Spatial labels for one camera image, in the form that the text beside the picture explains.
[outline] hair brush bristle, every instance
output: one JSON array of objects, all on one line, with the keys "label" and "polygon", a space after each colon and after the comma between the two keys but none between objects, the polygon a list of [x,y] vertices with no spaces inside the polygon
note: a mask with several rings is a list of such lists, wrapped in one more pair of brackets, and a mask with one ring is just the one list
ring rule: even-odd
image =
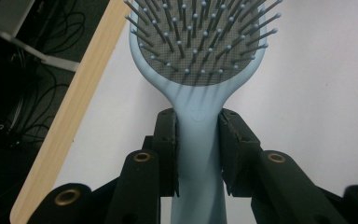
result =
[{"label": "hair brush bristle", "polygon": [[136,0],[124,2],[138,16],[129,20],[141,52],[163,77],[188,86],[208,86],[236,76],[255,57],[262,27],[280,17],[260,22],[266,0]]}]

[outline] brass insert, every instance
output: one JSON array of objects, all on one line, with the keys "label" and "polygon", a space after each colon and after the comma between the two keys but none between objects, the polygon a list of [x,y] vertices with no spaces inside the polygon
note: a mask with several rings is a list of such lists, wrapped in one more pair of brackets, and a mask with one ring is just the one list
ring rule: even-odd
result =
[{"label": "brass insert", "polygon": [[148,160],[150,160],[150,158],[151,158],[150,154],[145,153],[145,152],[140,152],[133,157],[133,159],[135,161],[140,161],[140,162],[148,161]]},{"label": "brass insert", "polygon": [[284,163],[286,161],[286,158],[278,153],[269,153],[267,157],[270,161],[277,163]]},{"label": "brass insert", "polygon": [[59,206],[64,206],[75,202],[79,197],[80,191],[78,189],[66,189],[57,195],[54,202]]}]

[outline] white background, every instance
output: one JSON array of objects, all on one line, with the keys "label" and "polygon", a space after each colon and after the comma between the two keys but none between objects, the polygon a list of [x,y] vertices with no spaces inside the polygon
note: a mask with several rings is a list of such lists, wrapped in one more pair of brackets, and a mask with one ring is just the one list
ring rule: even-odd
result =
[{"label": "white background", "polygon": [[[312,181],[342,195],[358,184],[358,1],[284,1],[254,76],[227,101],[265,150],[289,154]],[[125,157],[153,134],[171,107],[136,69],[128,25],[103,74],[55,187],[97,189],[119,176]],[[227,197],[228,223],[255,223],[246,199]],[[170,203],[163,201],[162,223]]]}]

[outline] light blue handle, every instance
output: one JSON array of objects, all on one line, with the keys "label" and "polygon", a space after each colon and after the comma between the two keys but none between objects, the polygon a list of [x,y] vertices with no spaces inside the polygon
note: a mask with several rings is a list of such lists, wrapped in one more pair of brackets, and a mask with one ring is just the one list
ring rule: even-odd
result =
[{"label": "light blue handle", "polygon": [[[137,21],[135,13],[131,17]],[[267,42],[259,41],[259,46]],[[180,197],[172,200],[172,224],[227,223],[221,177],[217,116],[228,97],[255,72],[263,58],[259,49],[246,68],[222,83],[193,87],[169,81],[149,66],[139,49],[138,39],[130,34],[131,54],[143,76],[171,102],[178,118],[178,173]]]}]

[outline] wooden edge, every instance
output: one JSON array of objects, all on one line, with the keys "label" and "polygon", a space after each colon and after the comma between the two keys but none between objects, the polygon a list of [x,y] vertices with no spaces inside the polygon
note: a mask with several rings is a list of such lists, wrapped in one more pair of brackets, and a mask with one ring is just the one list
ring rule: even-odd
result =
[{"label": "wooden edge", "polygon": [[77,129],[88,108],[103,71],[112,55],[130,10],[122,2],[110,1],[46,140],[22,186],[10,213],[11,223],[26,223],[36,207],[52,190]]}]

